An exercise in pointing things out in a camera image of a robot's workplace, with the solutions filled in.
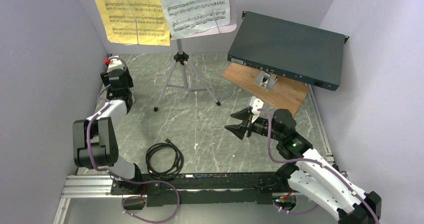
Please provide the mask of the white perforated music stand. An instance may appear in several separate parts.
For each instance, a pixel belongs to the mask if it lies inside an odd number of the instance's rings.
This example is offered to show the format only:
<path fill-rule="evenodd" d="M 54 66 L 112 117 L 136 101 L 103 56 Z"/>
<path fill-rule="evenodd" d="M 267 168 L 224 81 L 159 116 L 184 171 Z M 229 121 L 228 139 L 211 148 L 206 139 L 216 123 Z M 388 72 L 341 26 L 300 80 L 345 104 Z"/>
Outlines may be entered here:
<path fill-rule="evenodd" d="M 173 62 L 170 67 L 170 71 L 165 81 L 159 98 L 154 105 L 154 111 L 159 110 L 160 103 L 165 95 L 168 88 L 172 88 L 170 84 L 171 77 L 177 66 L 180 67 L 182 74 L 182 85 L 180 88 L 186 92 L 198 92 L 206 90 L 213 102 L 220 106 L 221 102 L 214 94 L 212 88 L 202 77 L 201 72 L 195 67 L 192 61 L 192 54 L 194 53 L 212 53 L 214 51 L 221 52 L 229 48 L 228 37 L 230 33 L 234 32 L 237 28 L 237 15 L 236 15 L 236 0 L 230 0 L 230 25 L 222 26 L 220 31 L 217 28 L 210 29 L 205 32 L 200 32 L 187 36 L 185 38 L 175 39 L 171 37 L 171 40 L 176 43 L 177 53 L 173 57 Z"/>

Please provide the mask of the yellow sheet music book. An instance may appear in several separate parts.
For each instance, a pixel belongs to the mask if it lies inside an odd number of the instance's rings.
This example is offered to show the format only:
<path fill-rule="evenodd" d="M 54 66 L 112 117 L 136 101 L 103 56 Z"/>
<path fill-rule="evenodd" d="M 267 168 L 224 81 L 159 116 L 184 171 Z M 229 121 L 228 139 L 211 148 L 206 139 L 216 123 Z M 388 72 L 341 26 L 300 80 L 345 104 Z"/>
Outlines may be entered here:
<path fill-rule="evenodd" d="M 95 0 L 107 40 L 115 44 L 169 46 L 160 0 Z"/>

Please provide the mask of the white sheet music page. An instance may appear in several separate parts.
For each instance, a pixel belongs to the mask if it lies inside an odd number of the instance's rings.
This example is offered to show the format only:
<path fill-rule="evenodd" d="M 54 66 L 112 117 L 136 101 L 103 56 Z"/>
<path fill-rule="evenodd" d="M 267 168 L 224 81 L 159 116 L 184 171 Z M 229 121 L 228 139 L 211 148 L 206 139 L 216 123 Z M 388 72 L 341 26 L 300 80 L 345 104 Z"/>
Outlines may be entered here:
<path fill-rule="evenodd" d="M 231 24 L 230 0 L 160 0 L 170 35 L 182 39 Z"/>

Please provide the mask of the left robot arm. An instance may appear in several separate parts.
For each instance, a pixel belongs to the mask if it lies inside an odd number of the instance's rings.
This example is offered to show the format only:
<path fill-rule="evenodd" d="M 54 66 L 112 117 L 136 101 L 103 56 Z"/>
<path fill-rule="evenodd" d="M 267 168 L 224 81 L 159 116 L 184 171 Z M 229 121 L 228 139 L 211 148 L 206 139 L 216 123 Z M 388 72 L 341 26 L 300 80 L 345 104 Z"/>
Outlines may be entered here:
<path fill-rule="evenodd" d="M 144 187 L 140 168 L 119 154 L 115 133 L 134 104 L 134 83 L 126 67 L 103 72 L 100 77 L 105 103 L 95 114 L 72 124 L 73 160 L 79 168 L 105 171 L 124 180 L 124 188 L 137 194 Z"/>

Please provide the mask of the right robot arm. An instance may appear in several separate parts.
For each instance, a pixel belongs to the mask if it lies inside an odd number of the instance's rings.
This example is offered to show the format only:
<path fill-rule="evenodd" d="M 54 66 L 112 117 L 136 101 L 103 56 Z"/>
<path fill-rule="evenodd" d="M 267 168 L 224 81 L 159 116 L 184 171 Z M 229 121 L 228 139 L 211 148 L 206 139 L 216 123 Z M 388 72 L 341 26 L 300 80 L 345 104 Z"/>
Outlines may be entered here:
<path fill-rule="evenodd" d="M 267 137 L 267 153 L 274 163 L 276 187 L 293 189 L 326 210 L 339 224 L 378 224 L 382 199 L 366 192 L 330 165 L 313 145 L 296 130 L 296 121 L 287 109 L 277 109 L 266 118 L 254 118 L 251 107 L 230 115 L 239 124 L 226 125 L 240 140 L 251 134 Z"/>

